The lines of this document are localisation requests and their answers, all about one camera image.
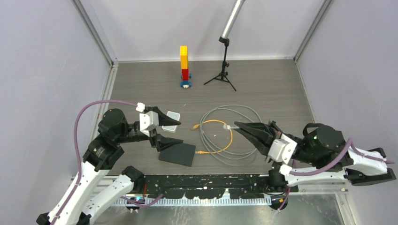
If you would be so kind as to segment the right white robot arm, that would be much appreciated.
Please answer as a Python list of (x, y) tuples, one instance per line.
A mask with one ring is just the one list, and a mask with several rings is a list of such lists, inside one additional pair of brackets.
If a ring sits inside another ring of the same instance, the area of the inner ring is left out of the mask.
[(235, 131), (272, 163), (267, 188), (273, 192), (304, 183), (370, 186), (397, 178), (383, 148), (358, 149), (341, 131), (322, 123), (308, 123), (302, 138), (282, 131), (273, 120), (234, 124)]

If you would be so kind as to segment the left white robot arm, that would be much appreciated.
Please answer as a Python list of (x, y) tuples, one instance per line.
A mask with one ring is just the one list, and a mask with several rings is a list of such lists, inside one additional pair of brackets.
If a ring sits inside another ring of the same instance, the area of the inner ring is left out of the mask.
[(134, 123), (128, 123), (120, 109), (105, 112), (98, 125), (99, 134), (84, 153), (72, 184), (50, 212), (38, 216), (37, 224), (92, 225), (128, 192), (139, 194), (143, 190), (144, 174), (128, 166), (111, 185), (92, 197), (99, 182), (123, 155), (122, 143), (149, 141), (158, 152), (183, 143), (180, 139), (163, 137), (156, 130), (159, 126), (179, 126), (179, 120), (167, 116), (156, 106), (139, 103), (136, 110), (140, 113), (139, 121)]

